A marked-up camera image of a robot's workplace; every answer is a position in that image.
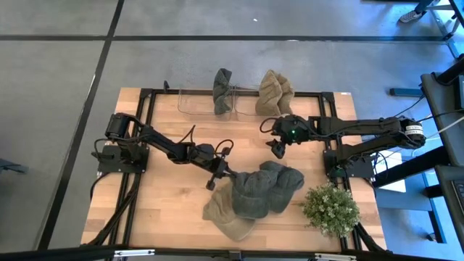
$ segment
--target green leaves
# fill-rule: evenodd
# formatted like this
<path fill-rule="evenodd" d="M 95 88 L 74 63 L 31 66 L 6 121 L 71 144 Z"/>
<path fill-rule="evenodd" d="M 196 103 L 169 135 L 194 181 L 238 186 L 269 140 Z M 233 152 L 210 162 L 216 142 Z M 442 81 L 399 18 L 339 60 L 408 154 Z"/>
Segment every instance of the green leaves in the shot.
<path fill-rule="evenodd" d="M 348 236 L 360 222 L 360 210 L 351 193 L 330 183 L 310 188 L 305 199 L 300 205 L 310 220 L 307 226 L 321 229 L 324 235 Z"/>

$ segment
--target beige cloth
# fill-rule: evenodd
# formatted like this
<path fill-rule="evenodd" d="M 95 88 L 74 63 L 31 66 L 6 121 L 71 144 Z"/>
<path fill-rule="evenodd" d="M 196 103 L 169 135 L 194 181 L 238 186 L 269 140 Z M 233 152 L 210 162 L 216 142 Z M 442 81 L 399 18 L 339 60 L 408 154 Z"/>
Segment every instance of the beige cloth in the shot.
<path fill-rule="evenodd" d="M 203 208 L 203 220 L 211 220 L 234 241 L 244 239 L 254 227 L 254 220 L 238 217 L 232 209 L 232 183 L 216 190 Z"/>
<path fill-rule="evenodd" d="M 260 97 L 254 106 L 256 113 L 262 116 L 281 115 L 277 103 L 282 97 L 282 89 L 272 70 L 268 70 L 261 80 L 259 92 Z"/>
<path fill-rule="evenodd" d="M 293 114 L 290 108 L 290 101 L 295 96 L 295 91 L 293 87 L 291 87 L 291 83 L 287 78 L 285 78 L 282 74 L 277 75 L 277 80 L 281 84 L 282 89 L 282 97 L 278 101 L 277 106 L 281 111 L 281 114 Z"/>
<path fill-rule="evenodd" d="M 290 101 L 295 92 L 290 81 L 282 74 L 268 70 L 261 80 L 259 92 L 260 97 L 255 105 L 258 115 L 280 116 L 282 114 L 293 114 Z"/>

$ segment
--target dark green fabric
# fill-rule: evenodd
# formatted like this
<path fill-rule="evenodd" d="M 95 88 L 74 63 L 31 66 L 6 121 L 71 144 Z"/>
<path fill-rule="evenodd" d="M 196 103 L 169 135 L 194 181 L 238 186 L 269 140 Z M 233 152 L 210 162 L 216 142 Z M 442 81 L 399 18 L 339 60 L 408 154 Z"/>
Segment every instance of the dark green fabric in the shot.
<path fill-rule="evenodd" d="M 273 212 L 282 213 L 289 205 L 294 192 L 305 184 L 305 177 L 298 170 L 273 161 L 262 163 L 260 170 L 277 173 L 277 181 L 269 193 L 269 208 Z"/>
<path fill-rule="evenodd" d="M 232 87 L 229 84 L 232 72 L 220 68 L 216 73 L 215 82 L 212 86 L 212 100 L 215 103 L 215 114 L 221 115 L 231 111 Z"/>
<path fill-rule="evenodd" d="M 269 191 L 277 181 L 277 172 L 260 170 L 237 173 L 233 179 L 232 208 L 241 218 L 264 218 L 269 213 Z"/>

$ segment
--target wooden table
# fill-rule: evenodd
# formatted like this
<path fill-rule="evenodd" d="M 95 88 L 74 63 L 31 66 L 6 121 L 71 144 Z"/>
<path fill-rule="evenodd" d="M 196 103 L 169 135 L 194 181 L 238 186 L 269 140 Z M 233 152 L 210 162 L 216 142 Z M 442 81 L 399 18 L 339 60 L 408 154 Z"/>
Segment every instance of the wooden table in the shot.
<path fill-rule="evenodd" d="M 122 88 L 116 112 L 135 114 L 140 88 Z M 327 182 L 323 166 L 324 143 L 311 141 L 288 146 L 281 160 L 265 145 L 272 140 L 268 133 L 259 132 L 263 117 L 254 116 L 257 97 L 240 96 L 236 111 L 223 115 L 219 120 L 211 115 L 211 96 L 182 96 L 158 94 L 154 105 L 152 126 L 173 141 L 180 140 L 196 124 L 194 141 L 215 146 L 226 138 L 233 139 L 235 147 L 226 158 L 235 171 L 252 172 L 266 160 L 274 160 L 294 167 L 304 173 L 304 187 L 298 190 L 284 213 L 269 214 L 257 221 L 254 230 L 242 241 L 235 242 L 224 236 L 211 221 L 202 219 L 202 208 L 212 192 L 205 188 L 210 174 L 193 165 L 175 165 L 166 155 L 151 148 L 149 165 L 141 179 L 136 204 L 130 245 L 133 247 L 167 247 L 184 249 L 241 249 L 281 251 L 340 250 L 338 238 L 322 236 L 315 228 L 305 228 L 308 220 L 298 207 L 308 190 Z M 338 117 L 356 118 L 351 94 L 335 93 Z M 291 102 L 294 114 L 302 117 L 320 114 L 318 100 L 298 97 Z M 179 110 L 195 112 L 187 115 Z M 343 138 L 344 144 L 361 142 L 359 136 Z M 104 227 L 115 210 L 121 181 L 120 173 L 109 174 L 96 186 L 82 236 L 82 243 L 92 240 Z M 220 188 L 226 178 L 218 180 Z M 381 247 L 386 247 L 381 221 L 378 216 L 373 189 L 359 178 L 351 178 L 352 193 L 361 212 L 361 222 L 366 231 Z M 121 242 L 123 225 L 118 234 Z"/>

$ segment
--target clear plastic container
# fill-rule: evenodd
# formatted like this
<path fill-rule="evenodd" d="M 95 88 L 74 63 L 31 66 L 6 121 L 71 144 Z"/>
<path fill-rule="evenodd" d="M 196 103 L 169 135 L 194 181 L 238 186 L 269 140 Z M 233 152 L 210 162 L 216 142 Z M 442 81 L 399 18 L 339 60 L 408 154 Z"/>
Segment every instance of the clear plastic container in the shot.
<path fill-rule="evenodd" d="M 236 87 L 235 111 L 237 120 L 247 123 L 262 122 L 270 116 L 261 116 L 256 113 L 255 105 L 259 99 L 259 86 Z"/>
<path fill-rule="evenodd" d="M 227 121 L 231 118 L 234 108 L 234 91 L 225 98 L 225 103 L 229 106 L 227 112 L 216 115 L 215 104 L 212 100 L 212 89 L 185 89 L 181 88 L 178 95 L 178 110 L 182 112 L 187 120 L 196 122 Z"/>

